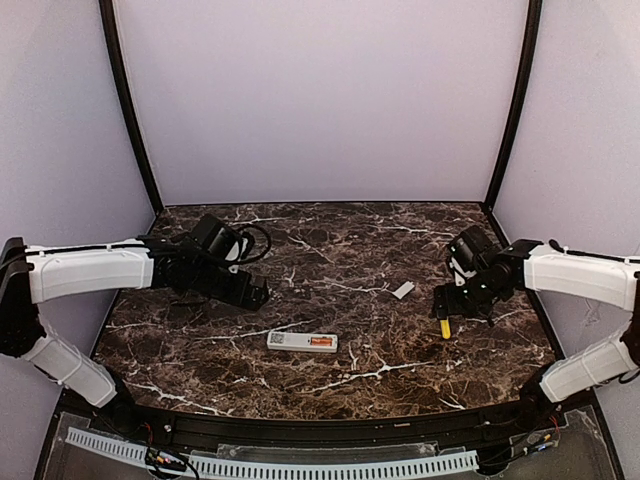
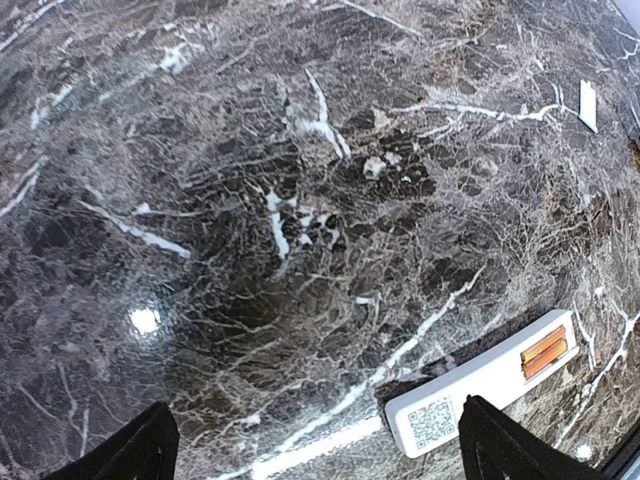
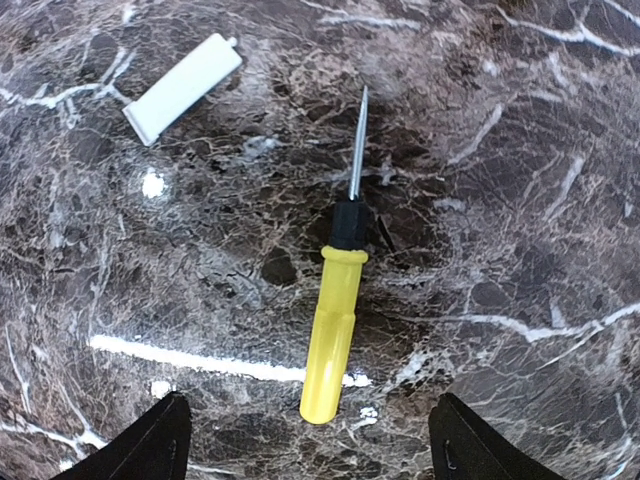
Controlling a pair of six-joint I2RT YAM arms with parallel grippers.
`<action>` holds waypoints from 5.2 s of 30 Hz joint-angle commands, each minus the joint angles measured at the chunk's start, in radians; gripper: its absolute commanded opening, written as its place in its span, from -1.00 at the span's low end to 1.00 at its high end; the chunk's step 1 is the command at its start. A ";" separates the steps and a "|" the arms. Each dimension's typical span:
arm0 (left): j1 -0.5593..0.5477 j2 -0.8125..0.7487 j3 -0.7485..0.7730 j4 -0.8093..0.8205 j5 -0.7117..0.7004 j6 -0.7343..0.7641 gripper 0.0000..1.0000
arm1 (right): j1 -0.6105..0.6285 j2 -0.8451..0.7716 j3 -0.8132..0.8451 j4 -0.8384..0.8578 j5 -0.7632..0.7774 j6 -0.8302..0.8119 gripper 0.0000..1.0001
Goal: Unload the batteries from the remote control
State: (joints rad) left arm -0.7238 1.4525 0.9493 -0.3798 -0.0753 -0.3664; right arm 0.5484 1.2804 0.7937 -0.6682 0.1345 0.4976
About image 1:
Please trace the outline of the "yellow handled screwdriver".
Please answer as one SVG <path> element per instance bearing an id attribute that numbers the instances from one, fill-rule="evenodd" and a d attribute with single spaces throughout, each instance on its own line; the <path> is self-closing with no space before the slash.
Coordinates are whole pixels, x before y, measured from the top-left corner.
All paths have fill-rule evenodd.
<path id="1" fill-rule="evenodd" d="M 442 338 L 445 340 L 448 340 L 451 338 L 451 326 L 450 326 L 450 321 L 448 318 L 445 319 L 441 319 L 439 321 L 440 323 L 440 330 L 441 330 L 441 335 Z"/>

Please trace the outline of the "white battery cover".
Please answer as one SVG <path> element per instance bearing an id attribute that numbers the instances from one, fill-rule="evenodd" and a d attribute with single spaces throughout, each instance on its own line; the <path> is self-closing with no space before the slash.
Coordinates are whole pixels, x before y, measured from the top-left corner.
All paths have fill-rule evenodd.
<path id="1" fill-rule="evenodd" d="M 396 288 L 391 294 L 398 300 L 402 300 L 409 293 L 411 293 L 415 288 L 415 284 L 410 281 L 404 282 L 401 286 Z"/>

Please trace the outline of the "white remote control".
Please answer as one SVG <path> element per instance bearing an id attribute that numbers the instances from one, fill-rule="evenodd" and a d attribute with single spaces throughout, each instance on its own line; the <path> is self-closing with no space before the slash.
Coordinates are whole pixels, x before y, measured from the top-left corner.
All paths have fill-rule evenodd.
<path id="1" fill-rule="evenodd" d="M 314 347 L 310 345 L 313 336 L 329 336 L 335 339 L 332 348 Z M 338 337 L 332 334 L 309 334 L 271 331 L 267 337 L 269 350 L 308 352 L 308 353 L 336 353 L 338 350 Z"/>

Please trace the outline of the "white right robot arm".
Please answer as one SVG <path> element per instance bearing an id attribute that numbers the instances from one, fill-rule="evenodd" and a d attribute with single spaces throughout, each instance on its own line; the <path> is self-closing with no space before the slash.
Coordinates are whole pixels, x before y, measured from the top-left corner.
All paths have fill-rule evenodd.
<path id="1" fill-rule="evenodd" d="M 447 246 L 450 283 L 435 287 L 432 314 L 489 318 L 518 290 L 596 300 L 630 313 L 618 331 L 579 353 L 541 368 L 522 388 L 531 405 L 557 405 L 584 390 L 639 371 L 639 260 L 563 248 L 557 241 L 519 239 L 501 247 L 478 226 Z"/>

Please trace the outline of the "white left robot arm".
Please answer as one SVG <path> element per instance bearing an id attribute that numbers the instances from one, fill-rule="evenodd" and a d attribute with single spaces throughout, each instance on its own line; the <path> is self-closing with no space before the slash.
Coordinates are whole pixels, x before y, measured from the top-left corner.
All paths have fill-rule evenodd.
<path id="1" fill-rule="evenodd" d="M 50 248 L 11 238 L 1 255 L 1 353 L 32 363 L 98 409 L 127 403 L 127 389 L 106 367 L 42 324 L 40 304 L 98 291 L 170 288 L 257 311 L 269 289 L 243 269 L 265 256 L 251 253 L 252 229 L 205 215 L 171 239 Z"/>

